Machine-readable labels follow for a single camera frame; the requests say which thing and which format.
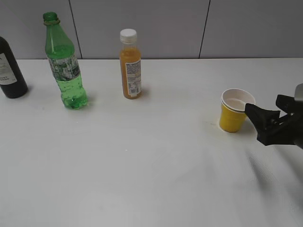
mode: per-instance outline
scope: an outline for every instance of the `green plastic bottle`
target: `green plastic bottle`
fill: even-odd
[[[47,27],[45,52],[61,90],[61,99],[67,108],[79,109],[87,104],[87,96],[74,45],[61,28],[56,13],[44,13],[43,19]]]

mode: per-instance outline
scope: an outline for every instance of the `dark glass bottle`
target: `dark glass bottle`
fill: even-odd
[[[27,92],[27,84],[8,42],[0,37],[0,87],[7,98],[18,98]]]

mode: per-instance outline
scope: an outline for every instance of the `stacked cups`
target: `stacked cups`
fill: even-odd
[[[245,104],[256,104],[251,93],[241,89],[228,89],[221,97],[221,118],[219,125],[227,132],[237,132],[245,121]]]

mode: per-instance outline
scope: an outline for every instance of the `cup rim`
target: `cup rim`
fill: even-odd
[[[244,109],[244,110],[240,110],[240,109],[233,108],[233,107],[229,106],[229,105],[224,101],[223,95],[224,95],[225,92],[227,92],[227,91],[229,91],[229,90],[239,90],[239,91],[243,91],[243,92],[247,93],[249,96],[252,97],[252,99],[253,99],[253,101],[254,101],[254,102],[251,103],[251,104],[254,104],[254,105],[256,104],[256,99],[255,99],[255,97],[254,97],[250,92],[245,91],[245,90],[240,89],[240,88],[230,88],[230,89],[227,89],[227,90],[225,90],[225,91],[222,92],[222,95],[221,95],[221,102],[222,102],[222,104],[224,104],[225,107],[227,107],[227,108],[230,109],[231,111],[234,111],[234,112],[236,112],[236,113],[244,113],[244,112],[245,112],[245,109]]]
[[[237,114],[238,114],[238,113],[239,113],[239,114],[240,114],[240,113],[241,113],[241,114],[244,114],[244,113],[245,113],[244,111],[236,111],[236,110],[233,110],[233,109],[229,108],[229,107],[228,107],[224,102],[222,102],[222,101],[221,101],[221,104],[224,105],[228,110],[230,110],[230,111],[232,111],[232,112],[234,112],[234,113],[237,113]]]

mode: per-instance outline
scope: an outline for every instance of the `white paper cup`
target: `white paper cup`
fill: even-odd
[[[244,112],[246,103],[256,104],[256,100],[251,93],[236,88],[224,91],[221,101],[227,108],[236,112]]]

